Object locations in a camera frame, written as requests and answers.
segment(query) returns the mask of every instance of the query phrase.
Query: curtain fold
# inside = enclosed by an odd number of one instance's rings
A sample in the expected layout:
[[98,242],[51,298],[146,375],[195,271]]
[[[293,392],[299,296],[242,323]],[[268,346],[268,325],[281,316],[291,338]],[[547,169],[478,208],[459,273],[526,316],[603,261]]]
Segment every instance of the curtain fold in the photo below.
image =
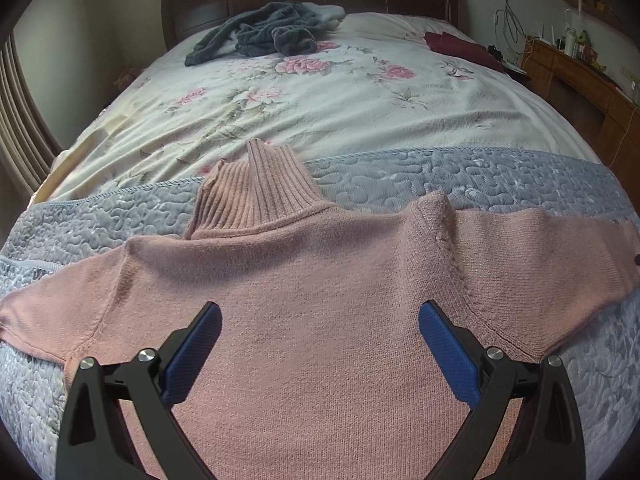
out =
[[0,51],[0,162],[18,193],[29,198],[60,151],[29,93],[12,34]]

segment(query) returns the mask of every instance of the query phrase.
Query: floral bedsheet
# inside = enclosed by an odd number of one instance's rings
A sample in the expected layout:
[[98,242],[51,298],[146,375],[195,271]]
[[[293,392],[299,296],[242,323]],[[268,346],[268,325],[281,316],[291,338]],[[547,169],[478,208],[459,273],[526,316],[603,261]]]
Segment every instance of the floral bedsheet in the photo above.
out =
[[500,74],[422,38],[338,31],[309,56],[237,54],[195,67],[201,35],[157,60],[60,156],[35,201],[207,174],[248,139],[303,160],[411,146],[501,146],[597,162],[573,127]]

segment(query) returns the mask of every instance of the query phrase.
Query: wall outlet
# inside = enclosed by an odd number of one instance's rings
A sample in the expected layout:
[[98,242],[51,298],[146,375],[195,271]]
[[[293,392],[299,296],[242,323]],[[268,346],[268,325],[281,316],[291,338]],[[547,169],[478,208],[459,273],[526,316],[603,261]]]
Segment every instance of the wall outlet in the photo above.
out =
[[620,65],[620,73],[624,77],[629,79],[629,81],[635,81],[636,83],[640,83],[640,78],[638,78],[638,76],[633,72],[631,72],[631,70],[629,70],[626,66]]

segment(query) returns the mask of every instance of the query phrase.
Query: ribbed collar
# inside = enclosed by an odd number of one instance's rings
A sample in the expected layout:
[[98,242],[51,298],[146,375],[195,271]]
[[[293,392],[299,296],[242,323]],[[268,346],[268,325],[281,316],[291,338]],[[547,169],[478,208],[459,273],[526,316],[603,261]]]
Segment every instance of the ribbed collar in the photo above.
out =
[[202,184],[185,239],[257,228],[330,205],[291,147],[252,139],[247,149],[248,160],[220,161]]

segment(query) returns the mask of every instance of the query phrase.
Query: white pillow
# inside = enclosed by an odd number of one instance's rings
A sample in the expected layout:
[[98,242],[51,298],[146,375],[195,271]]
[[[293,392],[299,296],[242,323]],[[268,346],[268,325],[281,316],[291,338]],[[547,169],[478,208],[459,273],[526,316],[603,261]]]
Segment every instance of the white pillow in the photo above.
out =
[[443,20],[378,12],[347,14],[333,34],[343,37],[356,36],[368,40],[405,40],[425,44],[426,32],[436,34],[448,32],[461,40],[475,43],[470,37]]

